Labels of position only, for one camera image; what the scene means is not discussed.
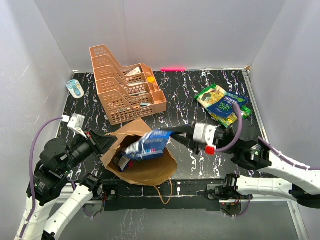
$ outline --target yellow item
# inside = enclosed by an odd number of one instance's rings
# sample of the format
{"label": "yellow item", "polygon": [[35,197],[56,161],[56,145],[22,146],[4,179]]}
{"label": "yellow item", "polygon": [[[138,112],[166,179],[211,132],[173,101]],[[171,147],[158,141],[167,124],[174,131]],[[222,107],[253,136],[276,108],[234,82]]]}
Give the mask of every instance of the yellow item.
{"label": "yellow item", "polygon": [[148,76],[146,79],[148,80],[149,83],[152,83],[152,84],[154,84],[156,82],[156,80],[153,76]]}

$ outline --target orange plastic organizer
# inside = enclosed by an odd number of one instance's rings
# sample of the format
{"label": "orange plastic organizer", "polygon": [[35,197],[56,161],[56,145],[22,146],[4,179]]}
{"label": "orange plastic organizer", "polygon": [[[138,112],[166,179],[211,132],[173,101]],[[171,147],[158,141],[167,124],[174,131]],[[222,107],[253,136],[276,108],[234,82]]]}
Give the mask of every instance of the orange plastic organizer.
{"label": "orange plastic organizer", "polygon": [[[151,67],[143,63],[122,66],[105,45],[91,47],[90,54],[97,93],[111,125],[167,110],[157,81],[147,80],[155,77]],[[142,73],[126,76],[137,67]],[[150,105],[140,107],[141,103]]]}

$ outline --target green snack bag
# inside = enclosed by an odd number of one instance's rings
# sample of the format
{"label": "green snack bag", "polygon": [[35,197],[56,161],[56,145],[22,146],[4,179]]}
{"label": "green snack bag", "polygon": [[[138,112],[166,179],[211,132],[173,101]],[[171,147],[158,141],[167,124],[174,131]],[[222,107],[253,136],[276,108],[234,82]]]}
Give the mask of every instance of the green snack bag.
{"label": "green snack bag", "polygon": [[241,108],[248,99],[245,96],[237,96],[231,92],[226,92],[222,87],[213,84],[206,87],[195,96],[195,99],[210,113],[227,118],[234,110],[233,103],[237,103]]}
{"label": "green snack bag", "polygon": [[[236,120],[238,120],[236,114],[233,112],[228,117],[222,117],[218,116],[210,111],[208,111],[211,117],[213,117],[215,120],[217,120],[221,125],[225,126],[226,128],[229,127],[232,123],[234,123]],[[246,106],[241,107],[241,115],[244,119],[246,119],[250,114],[252,113],[252,110]]]}

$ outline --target gray wall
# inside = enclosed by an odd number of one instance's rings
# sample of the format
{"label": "gray wall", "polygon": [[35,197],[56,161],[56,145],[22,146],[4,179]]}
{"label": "gray wall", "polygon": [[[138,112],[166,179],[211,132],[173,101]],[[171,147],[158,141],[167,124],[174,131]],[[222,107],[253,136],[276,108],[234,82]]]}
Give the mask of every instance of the gray wall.
{"label": "gray wall", "polygon": [[285,0],[35,0],[73,70],[92,72],[89,47],[154,70],[251,65]]}
{"label": "gray wall", "polygon": [[[270,142],[313,167],[320,166],[319,26],[319,1],[288,0],[251,67]],[[299,208],[310,239],[319,239],[320,210]]]}
{"label": "gray wall", "polygon": [[[0,239],[13,239],[26,206],[36,131],[61,115],[72,71],[33,0],[0,1]],[[42,133],[35,152],[55,136]]]}

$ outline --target brown paper bag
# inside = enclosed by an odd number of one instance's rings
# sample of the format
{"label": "brown paper bag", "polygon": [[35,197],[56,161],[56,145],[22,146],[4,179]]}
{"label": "brown paper bag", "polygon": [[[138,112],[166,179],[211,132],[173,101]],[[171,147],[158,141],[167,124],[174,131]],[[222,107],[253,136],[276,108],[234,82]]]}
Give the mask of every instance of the brown paper bag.
{"label": "brown paper bag", "polygon": [[138,118],[120,128],[115,134],[111,134],[116,136],[118,140],[101,158],[105,168],[130,184],[158,186],[167,181],[177,170],[177,162],[166,148],[163,156],[140,162],[134,161],[133,166],[126,168],[123,172],[120,172],[118,166],[113,163],[115,155],[121,148],[128,147],[138,141],[145,133],[151,131],[151,128],[141,118]]}

